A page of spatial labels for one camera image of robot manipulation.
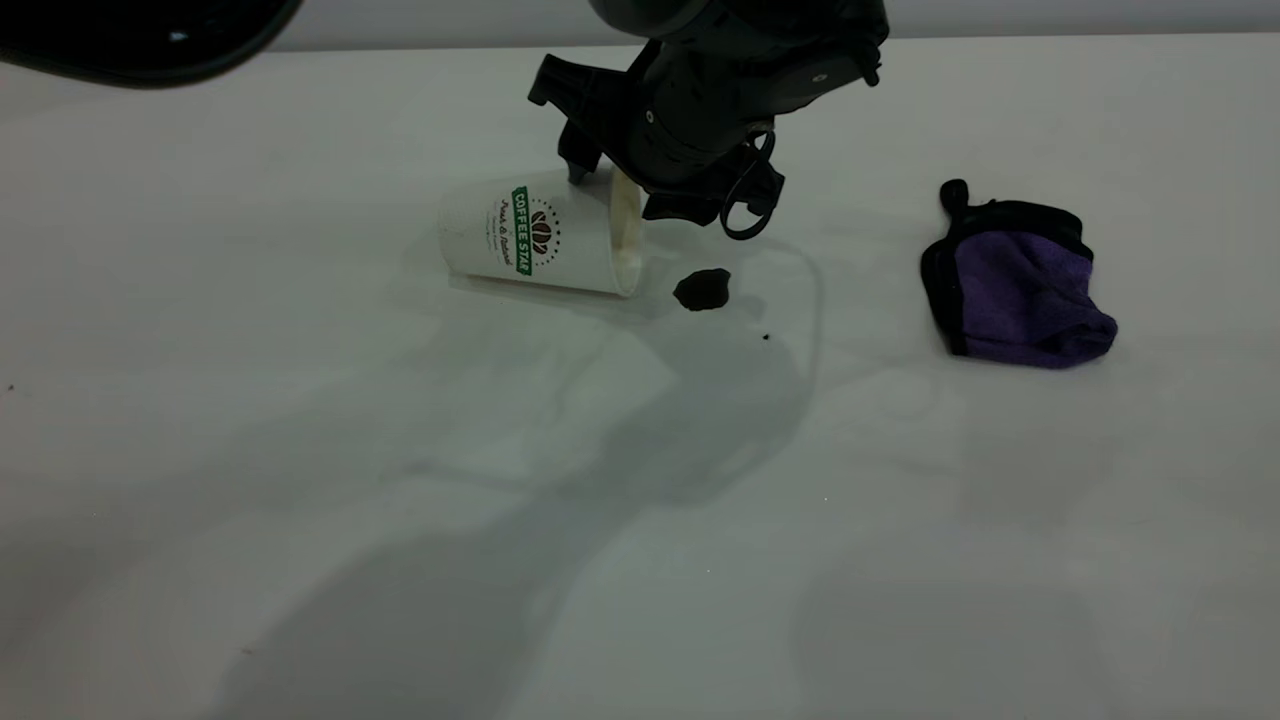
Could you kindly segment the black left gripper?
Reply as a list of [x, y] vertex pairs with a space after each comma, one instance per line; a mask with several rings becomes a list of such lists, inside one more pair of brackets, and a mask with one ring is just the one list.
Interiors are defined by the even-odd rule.
[[[771, 165], [777, 38], [755, 29], [684, 31], [650, 40], [616, 77], [545, 55], [527, 100], [564, 117], [557, 152], [580, 186], [602, 152], [645, 191], [645, 220], [767, 223], [786, 176]], [[598, 126], [598, 141], [593, 129]]]

